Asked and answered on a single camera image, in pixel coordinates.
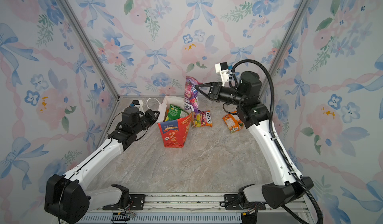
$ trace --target red snack box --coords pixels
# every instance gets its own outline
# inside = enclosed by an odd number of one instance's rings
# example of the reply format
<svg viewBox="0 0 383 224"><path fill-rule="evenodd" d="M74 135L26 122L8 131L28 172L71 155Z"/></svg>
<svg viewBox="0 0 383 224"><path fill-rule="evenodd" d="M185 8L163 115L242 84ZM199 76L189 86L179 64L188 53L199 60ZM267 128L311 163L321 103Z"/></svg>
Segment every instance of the red snack box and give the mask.
<svg viewBox="0 0 383 224"><path fill-rule="evenodd" d="M183 147L188 136L192 113L184 118L158 123L165 147Z"/></svg>

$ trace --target black motor joint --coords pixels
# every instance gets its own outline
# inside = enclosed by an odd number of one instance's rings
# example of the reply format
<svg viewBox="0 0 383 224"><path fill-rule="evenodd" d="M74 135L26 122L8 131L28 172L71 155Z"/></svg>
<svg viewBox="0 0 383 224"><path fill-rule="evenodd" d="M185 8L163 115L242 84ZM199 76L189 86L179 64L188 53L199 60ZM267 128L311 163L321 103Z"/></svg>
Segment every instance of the black motor joint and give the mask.
<svg viewBox="0 0 383 224"><path fill-rule="evenodd" d="M129 106L121 114L122 121L117 124L108 138L122 143L124 151L137 139L137 134L152 126L160 115L159 111L151 109L141 112L137 107Z"/></svg>
<svg viewBox="0 0 383 224"><path fill-rule="evenodd" d="M222 82L199 84L195 88L212 101L236 105L238 117L248 128L269 117L266 106L258 100L261 86L262 82L257 73L244 71L237 88L224 87ZM209 92L203 91L206 88L209 88Z"/></svg>

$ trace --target blue bow pattern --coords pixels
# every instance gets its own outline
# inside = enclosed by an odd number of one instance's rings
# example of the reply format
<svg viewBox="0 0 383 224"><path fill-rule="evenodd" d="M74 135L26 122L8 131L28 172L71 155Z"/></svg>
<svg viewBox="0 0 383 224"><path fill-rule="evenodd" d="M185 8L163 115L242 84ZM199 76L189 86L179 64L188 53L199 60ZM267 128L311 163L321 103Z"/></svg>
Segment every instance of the blue bow pattern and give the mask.
<svg viewBox="0 0 383 224"><path fill-rule="evenodd" d="M191 24L193 23L194 20L197 20L199 18L199 15L201 14L201 10L203 13L203 16L205 16L206 21L212 26L213 24L211 23L211 19L215 18L212 14L210 14L208 11L206 11L204 6L212 7L213 6L214 0L186 0L186 5L188 7L195 7L195 12L194 12L194 18L188 21L185 24L185 27L191 27Z"/></svg>
<svg viewBox="0 0 383 224"><path fill-rule="evenodd" d="M379 70L383 70L383 54L376 60L374 66L375 68ZM363 86L361 84L348 84L347 87L350 88L348 93L351 93L353 91L360 90L363 88L368 91L376 91L383 88L383 76L380 76L375 81L373 81L372 83L366 86ZM382 118L383 118L383 98L382 98L382 101L380 102L380 109L379 109L379 119L382 119Z"/></svg>
<svg viewBox="0 0 383 224"><path fill-rule="evenodd" d="M124 95L128 95L131 92L134 92L137 95L141 94L141 92L135 90L135 88L137 88L137 84L135 82L130 82L128 84L119 83L118 86L120 88L126 88L126 94L124 94Z"/></svg>
<svg viewBox="0 0 383 224"><path fill-rule="evenodd" d="M254 47L252 45L248 45L245 48L233 47L232 49L230 49L230 53L231 54L237 54L237 56L236 56L236 59L234 60L234 62L231 62L229 64L229 69L232 68L232 65L234 63L237 63L239 61L239 59L241 58L241 54L242 54L242 59L247 59L245 54L251 54L253 52L253 48Z"/></svg>
<svg viewBox="0 0 383 224"><path fill-rule="evenodd" d="M100 126L97 126L95 128L95 123L93 120L90 120L89 121L89 128L88 130L85 132L85 135L84 137L82 138L82 140L84 140L85 142L88 142L89 138L91 138L93 140L93 150L96 150L96 144L95 144L95 135L94 133L99 133L101 132L102 130L100 129Z"/></svg>
<svg viewBox="0 0 383 224"><path fill-rule="evenodd" d="M20 80L19 74L17 73L19 62L10 51L4 49L2 46L7 47L9 50L15 52L18 55L21 55L22 57L26 59L39 61L37 58L31 56L31 54L33 53L33 49L20 49L20 48L16 48L11 45L8 45L18 41L19 39L17 38L13 30L7 24L0 23L0 52L9 61L9 63L11 63L11 65L15 69L12 72L12 77L11 77L13 87L16 87L16 83L19 83L22 85L22 81Z"/></svg>
<svg viewBox="0 0 383 224"><path fill-rule="evenodd" d="M27 174L29 170L29 164L24 160L15 160L15 159L39 157L49 152L49 151L43 151L42 149L44 148L44 145L41 145L40 147L38 147L37 149L31 152L22 154L25 150L27 150L30 147L30 145L31 143L26 138L24 137L16 138L12 144L12 152L8 153L7 157L0 162L0 175L1 175L0 178L5 178L9 174L12 168L12 164L13 166L17 167L18 169L21 169L21 171L25 173L22 180L23 190L25 190L27 184L32 184Z"/></svg>
<svg viewBox="0 0 383 224"><path fill-rule="evenodd" d="M158 59L160 59L160 61L164 64L164 66L166 66L167 68L170 69L170 67L169 67L169 65L168 65L168 64L170 64L170 62L167 61L167 60L165 60L165 59L163 59L163 58L161 57L161 56L163 56L163 57L166 57L166 56L167 56L167 51L166 51L165 48L161 48L161 49L158 49L158 50L157 50L157 49L156 49L156 50L147 49L147 50L145 51L145 54L146 54L147 57L153 57L153 59L154 59L154 64L150 65L150 66L148 67L148 69L153 70L153 67L154 67L156 64L158 64Z"/></svg>
<svg viewBox="0 0 383 224"><path fill-rule="evenodd" d="M87 84L87 73L85 72L85 70L91 72L91 73L94 73L94 70L92 69L93 66L86 66L84 65L85 63L87 62L87 60L85 59L85 56L83 53L80 53L79 54L79 59L77 60L76 63L73 64L73 71L78 74L79 71L81 71L81 73L84 75L84 88L88 88L88 84Z"/></svg>
<svg viewBox="0 0 383 224"><path fill-rule="evenodd" d="M302 92L302 95L305 96L307 93L310 92L310 86L308 84L305 84L302 81L302 78L301 78L301 76L299 74L297 74L295 76L294 83L296 83L297 86L295 86L293 91L285 90L285 95L288 95L289 93L290 94L297 93L296 94L296 99L295 99L295 109L296 109L297 105L301 106L301 98L300 98L301 92Z"/></svg>
<svg viewBox="0 0 383 224"><path fill-rule="evenodd" d="M108 13L106 12L103 12L98 6L100 7L105 7L105 0L76 0L77 4L84 8L86 6L89 6L89 10L90 10L90 13L92 15L92 20L88 21L88 24L87 26L88 27L91 27L93 29L93 21L97 20L97 12L96 10L98 11L98 13L100 13L100 15L107 21L109 22L110 24L112 24L113 26L115 25L113 23L113 21L111 21L111 19L114 18L114 16L112 15L109 15Z"/></svg>

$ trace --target black cable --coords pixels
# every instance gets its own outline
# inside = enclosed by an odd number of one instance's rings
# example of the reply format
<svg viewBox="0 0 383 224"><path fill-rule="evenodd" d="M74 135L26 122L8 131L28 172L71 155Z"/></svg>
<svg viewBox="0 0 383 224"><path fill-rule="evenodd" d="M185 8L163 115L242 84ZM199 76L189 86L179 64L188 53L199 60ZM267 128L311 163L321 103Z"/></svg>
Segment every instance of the black cable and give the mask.
<svg viewBox="0 0 383 224"><path fill-rule="evenodd" d="M310 199L311 203L313 204L315 212L316 212L316 214L318 216L317 224L323 224L323 215L322 215L322 212L321 212L321 209L320 209L318 203L316 202L315 198L313 197L313 195L311 194L309 189L306 187L306 185L300 179L300 177L298 177L298 175L294 172L294 169L291 166L291 164L290 164L290 162L289 162L289 160L288 160L288 158L287 158L283 148L281 147L279 141L276 139L276 136L275 136L275 133L274 133L274 126L273 126L274 103L275 103L274 85L273 85L273 81L272 81L271 76L270 76L269 72L267 71L267 69L261 63L259 63L258 61L255 61L253 59L241 60L241 61L237 62L233 66L233 68L231 69L232 77L233 77L234 82L235 82L235 86L232 86L231 82L229 82L229 86L232 87L232 88L237 88L238 81L237 81L237 78L236 78L236 75L235 75L235 69L237 68L238 65L240 65L242 63L253 63L253 64L256 64L265 73L267 81L268 81L269 86L270 86L271 102L270 102L270 117L268 119L268 128L270 130L271 137L274 140L274 143L275 143L276 147L278 148L280 154L282 155L283 160L285 161L285 163L287 165L287 168L289 169L290 173L292 173L292 175L294 176L295 180L298 182L299 186L304 190L304 192L307 194L307 197ZM299 218L293 211L291 211L285 205L283 205L282 208L284 208L288 213L290 213L300 223L308 224L303 219Z"/></svg>
<svg viewBox="0 0 383 224"><path fill-rule="evenodd" d="M113 123L113 121L115 120L115 118L116 118L118 115L122 114L122 113L123 113L123 111L122 111L121 113L118 113L118 114L112 119L112 122L110 122L109 128L108 128L108 130L107 130L107 134L108 134L108 132L109 132L109 130L110 130L110 126L112 126L112 123Z"/></svg>
<svg viewBox="0 0 383 224"><path fill-rule="evenodd" d="M228 103L224 103L224 104L222 105L222 108L223 108L223 110L224 110L225 112L227 112L227 113L230 114L230 115L238 115L237 113L232 113L232 112L227 111L227 110L225 109L225 105L229 105L229 104L228 104Z"/></svg>
<svg viewBox="0 0 383 224"><path fill-rule="evenodd" d="M255 215L258 214L258 210L259 210L259 207L261 206L261 204L262 204L262 203L259 202L259 203L256 205L256 207L255 207L255 211L256 211L256 212L254 212Z"/></svg>
<svg viewBox="0 0 383 224"><path fill-rule="evenodd" d="M142 135L141 137L137 138L137 139L135 140L135 142L138 141L138 140L140 140L140 139L142 139L142 138L146 135L147 131L148 131L148 130L146 130L146 132L144 133L144 135Z"/></svg>
<svg viewBox="0 0 383 224"><path fill-rule="evenodd" d="M238 198L234 199L233 201L231 201L229 203L226 203L223 207L227 207L227 206L229 206L230 204L232 204L233 202L236 202L236 201L238 201Z"/></svg>

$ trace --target wire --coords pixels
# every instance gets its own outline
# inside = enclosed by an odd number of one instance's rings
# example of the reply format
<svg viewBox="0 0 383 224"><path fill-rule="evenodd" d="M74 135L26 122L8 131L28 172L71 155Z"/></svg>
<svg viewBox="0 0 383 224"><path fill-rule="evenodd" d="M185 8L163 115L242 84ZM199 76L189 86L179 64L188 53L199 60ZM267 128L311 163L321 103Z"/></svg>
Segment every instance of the wire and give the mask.
<svg viewBox="0 0 383 224"><path fill-rule="evenodd" d="M272 139L274 140L274 143L276 145L276 147L278 148L280 154L282 155L282 158L283 160L285 161L286 163L286 166L287 168L289 169L289 171L292 173L292 175L294 176L295 180L298 182L299 186L304 190L304 192L307 194L307 197L310 199L311 203L313 204L314 206L314 209L315 209L315 212L318 216L318 221L317 221L317 224L323 224L323 215L322 215L322 212L321 212L321 209L318 205L318 203L316 202L315 198L313 197L312 193L309 191L309 189L306 187L306 185L304 184L304 182L300 179L300 177L298 177L298 175L294 172L294 169L293 167L291 166L290 164L290 161L289 159L287 158L282 146L280 145L278 139L276 138L275 136L275 132L274 132L274 125L273 125L273 115L274 115L274 103L275 103L275 94L274 94L274 85L273 85L273 80L269 74L269 72L267 71L267 69L261 64L259 63L258 61L255 61L253 59L243 59L239 62L237 62L233 68L231 69L231 72L232 72L232 78L235 82L235 86L232 86L231 84L231 81L229 82L229 86L231 88L237 88L238 86L238 81L237 81L237 78L236 78L236 75L235 75L235 69L237 68L238 65L242 64L242 63L253 63L253 64L256 64L259 68L261 68L261 70L265 73L266 75L266 78L267 78L267 81L269 83L269 86L270 86L270 97L271 97L271 102L270 102L270 116L269 116L269 119L268 119L268 128L269 128L269 131L270 131L270 134L271 134L271 137ZM284 208L288 213L290 213L297 221L299 221L300 223L302 224L307 224L307 222L305 222L303 219L299 218L293 211L291 211L288 207L286 207L285 205L282 205L282 208Z"/></svg>
<svg viewBox="0 0 383 224"><path fill-rule="evenodd" d="M153 209L166 209L166 208L171 208L171 209L175 209L175 210L182 209L182 210L189 210L189 211L201 211L201 210L208 210L208 209L212 209L212 208L216 208L216 207L221 207L221 206L219 205L219 206L214 206L214 207L197 208L197 209L192 209L192 208L182 208L182 207L172 207L172 206L167 206L167 207L152 207L152 206L149 206L149 207L150 207L150 208L153 208Z"/></svg>
<svg viewBox="0 0 383 224"><path fill-rule="evenodd" d="M149 108L149 106L147 105L147 102L148 102L151 98L149 98L149 99L146 100L146 107L147 107L147 108Z"/></svg>
<svg viewBox="0 0 383 224"><path fill-rule="evenodd" d="M146 135L147 131L148 131L148 130L146 130L146 132L144 133L144 135L142 135L141 137L137 138L135 141L138 141L138 140L142 139L142 138Z"/></svg>
<svg viewBox="0 0 383 224"><path fill-rule="evenodd" d="M230 115L238 115L237 113L232 113L232 112L227 111L227 110L225 109L225 105L229 105L229 104L228 104L228 103L224 103L224 104L222 105L222 108L223 108L223 110L224 110L225 112L227 112L227 113L230 114Z"/></svg>
<svg viewBox="0 0 383 224"><path fill-rule="evenodd" d="M60 195L60 199L59 199L59 211L57 213L57 218L59 219L59 224L61 224L61 220L60 220L60 204L61 204L61 198L62 198L62 194L64 193L64 190L65 190L65 186L68 184L69 180L73 177L74 174L72 174L72 176L70 176L69 179L67 179L67 181L65 182L64 184L64 187L62 188L62 191L61 191L61 195Z"/></svg>
<svg viewBox="0 0 383 224"><path fill-rule="evenodd" d="M116 118L118 115L122 114L122 113L123 113L123 111L122 111L121 113L118 113L118 114L112 119L112 122L110 122L109 128L108 128L108 130L107 130L107 134L108 134L108 132L109 132L109 130L110 130L110 126L112 126L112 123L113 123L113 121L115 120L115 118Z"/></svg>
<svg viewBox="0 0 383 224"><path fill-rule="evenodd" d="M231 202L229 202L229 203L227 203L227 204L225 204L223 207L227 207L227 206L229 206L230 204L232 204L232 203L235 202L235 201L238 201L238 198L237 198L237 199L234 199L233 201L231 201Z"/></svg>

